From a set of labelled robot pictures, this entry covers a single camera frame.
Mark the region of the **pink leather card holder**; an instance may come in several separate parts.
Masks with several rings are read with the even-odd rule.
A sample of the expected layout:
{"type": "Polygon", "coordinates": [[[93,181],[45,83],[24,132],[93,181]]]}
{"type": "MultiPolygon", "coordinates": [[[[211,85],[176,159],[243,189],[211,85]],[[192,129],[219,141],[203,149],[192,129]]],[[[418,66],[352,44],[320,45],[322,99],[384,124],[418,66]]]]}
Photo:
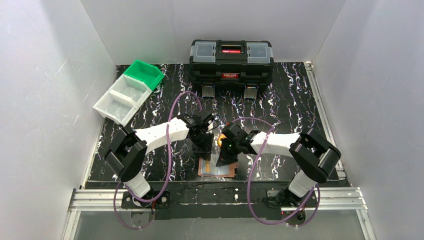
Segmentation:
{"type": "Polygon", "coordinates": [[[216,166],[218,157],[217,154],[211,154],[210,160],[199,158],[197,174],[201,177],[234,178],[238,164],[216,166]]]}

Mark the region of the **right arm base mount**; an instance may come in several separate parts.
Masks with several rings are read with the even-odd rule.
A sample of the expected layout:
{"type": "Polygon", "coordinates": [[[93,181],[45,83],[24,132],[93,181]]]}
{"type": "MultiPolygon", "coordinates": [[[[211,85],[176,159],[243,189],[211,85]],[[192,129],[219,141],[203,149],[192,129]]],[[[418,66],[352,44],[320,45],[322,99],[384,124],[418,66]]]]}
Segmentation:
{"type": "MultiPolygon", "coordinates": [[[[281,215],[282,218],[285,219],[301,205],[307,195],[308,193],[304,197],[300,198],[288,190],[269,190],[262,201],[269,208],[283,209],[281,211],[281,215]]],[[[285,223],[291,227],[299,227],[303,225],[308,221],[306,208],[315,209],[318,205],[317,196],[315,193],[312,193],[307,202],[302,205],[300,210],[285,223]]]]}

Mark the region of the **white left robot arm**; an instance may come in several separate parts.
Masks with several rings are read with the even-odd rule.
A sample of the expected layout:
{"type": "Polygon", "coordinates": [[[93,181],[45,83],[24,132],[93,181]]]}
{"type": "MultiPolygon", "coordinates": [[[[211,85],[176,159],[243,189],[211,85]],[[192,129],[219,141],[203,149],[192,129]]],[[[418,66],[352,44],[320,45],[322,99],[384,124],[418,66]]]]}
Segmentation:
{"type": "Polygon", "coordinates": [[[213,114],[200,111],[193,115],[180,114],[149,128],[124,127],[99,155],[135,199],[151,203],[156,198],[145,198],[151,187],[141,173],[146,154],[169,143],[189,139],[192,155],[208,161],[214,140],[214,120],[213,114]]]}

